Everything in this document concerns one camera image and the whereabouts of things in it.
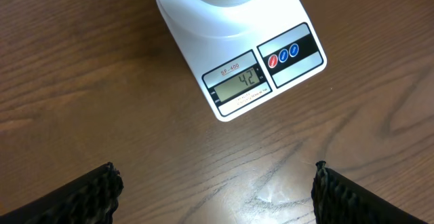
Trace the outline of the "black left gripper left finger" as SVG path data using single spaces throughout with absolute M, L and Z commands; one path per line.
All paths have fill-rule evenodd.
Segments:
M 123 181 L 111 162 L 1 216 L 11 224 L 105 224 L 113 222 Z

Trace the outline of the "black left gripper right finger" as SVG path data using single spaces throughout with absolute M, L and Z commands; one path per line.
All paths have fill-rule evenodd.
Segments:
M 316 224 L 427 224 L 335 170 L 316 164 L 311 198 Z

